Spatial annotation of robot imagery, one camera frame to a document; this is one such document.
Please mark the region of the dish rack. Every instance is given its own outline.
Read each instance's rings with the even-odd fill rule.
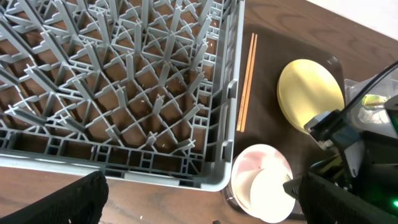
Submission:
[[[221,190],[244,1],[1,1],[0,166]]]

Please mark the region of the yellow plate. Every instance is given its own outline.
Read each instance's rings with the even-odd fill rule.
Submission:
[[[286,65],[278,81],[277,97],[286,119],[306,134],[304,124],[314,116],[344,108],[335,78],[322,65],[307,59]]]

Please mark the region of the wooden table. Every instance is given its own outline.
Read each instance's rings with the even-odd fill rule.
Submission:
[[[398,42],[304,0],[247,0],[245,25],[260,24],[333,53],[345,78],[361,81],[398,59]],[[79,177],[0,168],[0,217]],[[263,223],[234,213],[219,192],[108,180],[101,223]]]

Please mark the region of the chopstick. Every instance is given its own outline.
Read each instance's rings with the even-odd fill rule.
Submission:
[[[253,33],[251,35],[248,63],[246,64],[246,73],[244,76],[241,104],[239,106],[238,123],[236,125],[236,130],[240,132],[244,132],[244,129],[246,127],[246,116],[248,113],[253,66],[254,66],[254,59],[256,57],[256,47],[257,47],[257,34]]]

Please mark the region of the white wall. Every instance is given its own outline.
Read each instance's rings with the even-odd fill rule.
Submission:
[[[308,0],[398,40],[398,0]]]

